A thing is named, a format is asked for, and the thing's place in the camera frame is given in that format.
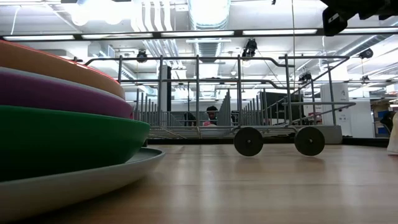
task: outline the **purple plate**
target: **purple plate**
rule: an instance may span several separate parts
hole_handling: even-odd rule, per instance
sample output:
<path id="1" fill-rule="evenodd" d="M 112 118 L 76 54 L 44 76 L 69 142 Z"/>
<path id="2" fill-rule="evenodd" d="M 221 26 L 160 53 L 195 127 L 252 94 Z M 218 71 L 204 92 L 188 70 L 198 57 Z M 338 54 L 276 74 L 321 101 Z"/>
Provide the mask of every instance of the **purple plate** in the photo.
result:
<path id="1" fill-rule="evenodd" d="M 0 105 L 131 118 L 132 107 L 120 97 L 59 78 L 0 67 Z"/>

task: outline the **metal rod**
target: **metal rod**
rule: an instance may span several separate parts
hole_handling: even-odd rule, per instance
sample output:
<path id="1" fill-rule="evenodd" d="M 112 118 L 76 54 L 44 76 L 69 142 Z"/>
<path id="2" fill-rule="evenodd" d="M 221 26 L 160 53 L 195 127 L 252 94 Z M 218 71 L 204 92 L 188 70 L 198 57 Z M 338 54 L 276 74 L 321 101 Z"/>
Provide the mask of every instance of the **metal rod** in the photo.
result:
<path id="1" fill-rule="evenodd" d="M 264 125 L 264 115 L 263 115 L 263 113 L 262 113 L 262 109 L 263 109 L 263 105 L 264 105 L 264 99 L 263 99 L 263 97 L 262 97 L 263 95 L 262 95 L 262 92 L 260 92 L 260 123 L 259 123 L 259 125 Z"/>
<path id="2" fill-rule="evenodd" d="M 155 122 L 157 119 L 159 119 L 159 116 L 158 116 L 158 114 L 157 114 L 157 105 L 156 105 L 156 103 L 155 103 L 155 105 L 154 105 L 154 125 L 155 125 L 155 124 L 158 124 L 158 125 L 159 125 L 159 121 Z"/>
<path id="3" fill-rule="evenodd" d="M 285 63 L 289 62 L 289 58 L 287 56 L 287 54 L 285 54 Z M 286 66 L 285 67 L 286 70 L 286 85 L 287 85 L 287 109 L 289 111 L 289 125 L 292 125 L 292 120 L 293 120 L 293 116 L 292 116 L 292 99 L 290 97 L 290 77 L 289 77 L 289 67 Z"/>
<path id="4" fill-rule="evenodd" d="M 248 125 L 248 106 L 243 108 L 244 123 L 243 125 Z"/>
<path id="5" fill-rule="evenodd" d="M 231 125 L 231 93 L 228 89 L 228 91 L 226 92 L 227 95 L 227 109 L 228 109 L 228 122 L 227 122 L 227 126 Z"/>
<path id="6" fill-rule="evenodd" d="M 333 84 L 331 82 L 331 72 L 330 72 L 329 63 L 328 63 L 328 74 L 329 74 L 330 101 L 334 102 L 335 101 L 335 96 L 333 96 Z M 335 105 L 331 105 L 331 115 L 333 117 L 333 125 L 336 126 Z"/>
<path id="7" fill-rule="evenodd" d="M 279 124 L 279 103 L 276 103 L 276 125 Z"/>
<path id="8" fill-rule="evenodd" d="M 144 93 L 141 93 L 141 111 L 139 112 L 139 120 L 140 121 L 143 121 L 144 119 L 144 114 L 143 114 L 143 111 L 144 111 Z"/>
<path id="9" fill-rule="evenodd" d="M 293 102 L 292 105 L 350 105 L 353 106 L 356 103 L 354 102 L 348 102 L 348 101 L 342 101 L 342 102 Z"/>
<path id="10" fill-rule="evenodd" d="M 337 65 L 335 65 L 334 67 L 330 68 L 330 71 L 332 71 L 333 69 L 335 69 L 336 67 L 338 67 L 339 65 L 341 65 L 342 63 L 345 63 L 348 59 L 344 59 L 342 60 L 340 63 L 338 63 Z M 319 76 L 315 77 L 313 79 L 313 81 L 317 81 L 318 79 L 320 79 L 322 76 L 324 76 L 326 73 L 328 73 L 328 71 L 324 71 L 322 74 L 320 74 Z M 294 91 L 292 94 L 302 90 L 303 88 L 305 88 L 306 86 L 308 86 L 310 84 L 310 82 L 307 82 L 306 84 L 302 85 L 300 88 L 298 88 L 296 91 Z"/>
<path id="11" fill-rule="evenodd" d="M 252 102 L 249 102 L 249 125 L 253 125 L 253 105 Z"/>
<path id="12" fill-rule="evenodd" d="M 272 106 L 269 107 L 269 125 L 272 126 Z"/>
<path id="13" fill-rule="evenodd" d="M 241 56 L 238 55 L 238 113 L 239 113 L 239 118 L 242 118 L 241 116 L 241 110 L 242 110 L 242 74 L 241 74 Z"/>
<path id="14" fill-rule="evenodd" d="M 189 99 L 189 82 L 188 82 L 188 112 L 189 112 L 189 107 L 190 107 L 190 104 L 189 104 L 189 101 L 190 101 L 190 99 Z"/>
<path id="15" fill-rule="evenodd" d="M 149 114 L 148 114 L 148 119 L 149 119 L 149 124 L 152 125 L 152 109 L 154 107 L 154 102 L 150 102 L 149 99 Z"/>
<path id="16" fill-rule="evenodd" d="M 288 56 L 279 57 L 279 59 L 349 59 L 349 56 Z"/>
<path id="17" fill-rule="evenodd" d="M 119 56 L 119 73 L 118 73 L 118 83 L 121 83 L 122 80 L 122 65 L 123 65 L 123 56 Z"/>
<path id="18" fill-rule="evenodd" d="M 163 55 L 161 55 L 160 57 L 148 57 L 146 58 L 146 60 L 160 60 L 162 58 Z M 195 57 L 163 57 L 163 60 L 195 60 Z M 237 60 L 237 57 L 200 57 L 200 60 Z M 105 60 L 119 60 L 119 58 L 93 58 L 90 59 L 89 61 L 87 61 L 85 63 L 85 65 L 89 65 L 94 61 L 105 61 Z M 131 60 L 142 60 L 142 58 L 137 58 L 137 57 L 129 57 L 129 58 L 124 58 L 123 60 L 125 61 L 131 61 Z M 295 65 L 284 65 L 284 64 L 280 64 L 278 63 L 275 59 L 271 58 L 271 57 L 241 57 L 241 60 L 268 60 L 271 61 L 274 65 L 276 65 L 277 67 L 290 67 L 290 68 L 294 68 Z"/>
<path id="19" fill-rule="evenodd" d="M 122 83 L 156 83 L 158 80 L 156 79 L 142 79 L 142 80 L 121 80 Z M 196 82 L 195 79 L 163 79 L 162 82 L 167 82 L 167 83 L 182 83 L 182 82 Z M 204 82 L 204 83 L 237 83 L 237 79 L 235 78 L 202 78 L 199 79 L 199 82 Z M 241 83 L 258 83 L 258 84 L 271 84 L 275 89 L 278 90 L 286 90 L 287 87 L 281 87 L 276 85 L 273 81 L 271 80 L 241 80 Z"/>
<path id="20" fill-rule="evenodd" d="M 157 120 L 157 122 L 158 122 L 158 125 L 159 126 L 161 126 L 162 125 L 162 123 L 161 123 L 161 121 L 162 121 L 162 113 L 161 113 L 161 111 L 162 111 L 162 72 L 163 72 L 163 69 L 162 69 L 162 67 L 163 67 L 163 55 L 161 55 L 160 56 L 160 62 L 159 62 L 159 64 L 160 64 L 160 67 L 159 67 L 159 83 L 158 83 L 158 86 L 157 86 L 157 106 L 158 106 L 158 120 Z"/>
<path id="21" fill-rule="evenodd" d="M 137 89 L 137 104 L 136 104 L 136 120 L 139 121 L 138 104 L 139 104 L 139 89 Z"/>
<path id="22" fill-rule="evenodd" d="M 298 92 L 298 101 L 301 102 L 301 92 Z M 300 121 L 299 121 L 298 123 L 299 123 L 300 125 L 303 125 L 301 105 L 298 106 L 298 116 L 299 116 L 299 118 L 300 118 Z"/>
<path id="23" fill-rule="evenodd" d="M 147 105 L 148 105 L 148 95 L 145 96 L 145 106 L 144 106 L 144 121 L 148 123 Z"/>
<path id="24" fill-rule="evenodd" d="M 196 61 L 197 61 L 197 67 L 196 67 L 196 73 L 197 73 L 197 126 L 200 126 L 199 124 L 199 100 L 200 100 L 200 87 L 199 87 L 199 55 L 197 55 L 196 57 Z"/>
<path id="25" fill-rule="evenodd" d="M 287 115 L 287 113 L 286 113 L 286 105 L 284 105 L 284 104 L 282 104 L 282 105 L 284 106 L 284 124 L 286 124 L 286 115 Z"/>
<path id="26" fill-rule="evenodd" d="M 338 108 L 335 108 L 335 110 L 340 110 L 340 109 L 344 109 L 344 108 L 349 108 L 350 106 L 352 106 L 352 105 L 340 106 L 340 107 L 338 107 Z M 331 112 L 331 110 L 324 111 L 324 112 L 322 112 L 322 113 L 319 113 L 318 116 L 321 116 L 321 115 L 323 115 L 323 114 L 327 114 L 327 113 L 330 113 L 330 112 Z"/>
<path id="27" fill-rule="evenodd" d="M 267 107 L 267 93 L 266 93 L 266 89 L 263 89 L 263 91 L 264 91 L 264 108 L 263 108 L 263 110 L 266 113 L 265 116 L 266 116 L 266 126 L 267 126 L 267 125 L 269 125 L 269 122 L 268 122 L 268 107 Z"/>
<path id="28" fill-rule="evenodd" d="M 315 102 L 315 94 L 313 92 L 313 80 L 311 79 L 311 94 L 312 94 L 312 102 Z M 312 110 L 313 110 L 313 123 L 314 125 L 317 125 L 317 111 L 315 108 L 315 104 L 312 105 Z"/>
<path id="29" fill-rule="evenodd" d="M 256 118 L 257 118 L 257 120 L 256 120 L 256 125 L 261 125 L 261 123 L 260 123 L 260 114 L 259 114 L 259 109 L 260 109 L 260 107 L 259 107 L 259 95 L 256 95 L 256 105 L 257 105 L 257 110 L 256 110 Z"/>

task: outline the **green plate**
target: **green plate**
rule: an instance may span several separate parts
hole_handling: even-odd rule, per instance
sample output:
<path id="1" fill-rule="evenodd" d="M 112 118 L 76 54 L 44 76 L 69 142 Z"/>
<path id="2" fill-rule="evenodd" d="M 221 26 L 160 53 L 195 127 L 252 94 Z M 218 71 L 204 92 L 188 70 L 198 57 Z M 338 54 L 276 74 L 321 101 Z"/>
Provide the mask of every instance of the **green plate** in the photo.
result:
<path id="1" fill-rule="evenodd" d="M 149 128 L 110 116 L 0 106 L 0 181 L 122 164 Z"/>

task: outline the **white plate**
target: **white plate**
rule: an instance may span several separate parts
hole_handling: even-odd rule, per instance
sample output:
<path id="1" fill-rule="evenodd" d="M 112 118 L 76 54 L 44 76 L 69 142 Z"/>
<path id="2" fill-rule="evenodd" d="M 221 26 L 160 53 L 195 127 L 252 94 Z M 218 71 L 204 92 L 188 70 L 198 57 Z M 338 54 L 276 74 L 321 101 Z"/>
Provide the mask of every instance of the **white plate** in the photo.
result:
<path id="1" fill-rule="evenodd" d="M 142 148 L 125 164 L 0 182 L 0 223 L 56 210 L 124 187 L 148 174 L 164 157 Z"/>

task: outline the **man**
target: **man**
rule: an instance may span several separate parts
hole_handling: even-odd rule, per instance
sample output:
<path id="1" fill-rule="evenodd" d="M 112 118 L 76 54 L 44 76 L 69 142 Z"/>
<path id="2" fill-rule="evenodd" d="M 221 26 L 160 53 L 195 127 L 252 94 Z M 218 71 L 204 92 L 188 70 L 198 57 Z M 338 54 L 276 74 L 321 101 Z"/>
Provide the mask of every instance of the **man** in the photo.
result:
<path id="1" fill-rule="evenodd" d="M 210 123 L 217 125 L 217 111 L 218 111 L 217 107 L 209 106 L 209 107 L 207 107 L 206 111 L 207 111 L 207 115 L 209 117 Z"/>

